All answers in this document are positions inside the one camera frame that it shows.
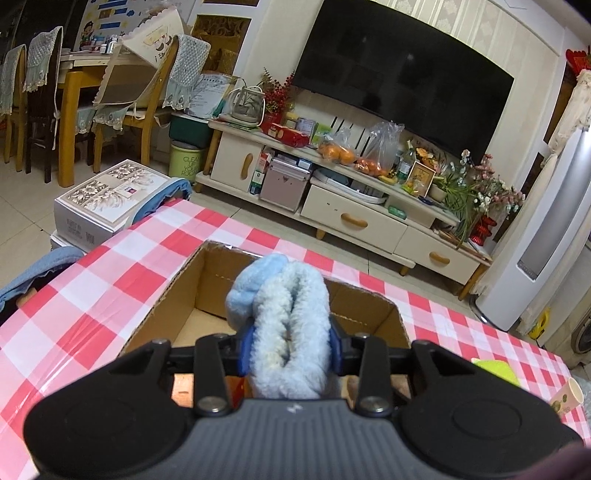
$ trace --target paper cup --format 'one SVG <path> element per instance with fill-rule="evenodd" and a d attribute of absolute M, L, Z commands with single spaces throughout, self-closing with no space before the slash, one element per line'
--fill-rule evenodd
<path fill-rule="evenodd" d="M 571 377 L 552 397 L 550 405 L 559 416 L 563 416 L 582 405 L 583 400 L 583 390 L 581 390 L 577 381 Z"/>

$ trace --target ceiling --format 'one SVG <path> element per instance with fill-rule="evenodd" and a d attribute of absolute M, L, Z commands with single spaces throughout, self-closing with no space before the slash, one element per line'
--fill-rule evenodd
<path fill-rule="evenodd" d="M 534 0 L 585 44 L 591 44 L 590 0 Z"/>

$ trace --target screw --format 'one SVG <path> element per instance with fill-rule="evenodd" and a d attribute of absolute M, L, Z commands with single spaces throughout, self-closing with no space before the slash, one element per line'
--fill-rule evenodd
<path fill-rule="evenodd" d="M 382 397 L 365 397 L 359 402 L 359 406 L 371 413 L 382 413 L 389 407 L 389 404 Z"/>
<path fill-rule="evenodd" d="M 207 413 L 220 413 L 228 406 L 228 402 L 221 397 L 203 397 L 197 406 Z"/>

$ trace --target cabinet drawer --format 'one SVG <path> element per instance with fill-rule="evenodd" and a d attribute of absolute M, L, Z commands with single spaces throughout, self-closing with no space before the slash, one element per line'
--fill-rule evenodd
<path fill-rule="evenodd" d="M 402 222 L 315 185 L 301 214 L 388 253 L 394 252 L 407 229 Z"/>
<path fill-rule="evenodd" d="M 413 228 L 404 233 L 394 253 L 462 284 L 478 267 L 476 260 Z"/>
<path fill-rule="evenodd" d="M 247 192 L 261 151 L 259 143 L 223 134 L 213 164 L 212 180 Z"/>

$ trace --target open cardboard box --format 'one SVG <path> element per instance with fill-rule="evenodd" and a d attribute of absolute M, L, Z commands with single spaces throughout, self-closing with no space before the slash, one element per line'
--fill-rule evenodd
<path fill-rule="evenodd" d="M 256 255 L 216 242 L 205 242 L 174 277 L 123 352 L 155 339 L 173 346 L 190 346 L 202 336 L 234 333 L 226 322 L 225 300 L 238 274 Z M 408 348 L 410 343 L 396 305 L 385 297 L 325 278 L 330 311 L 352 335 L 370 333 L 388 346 Z"/>

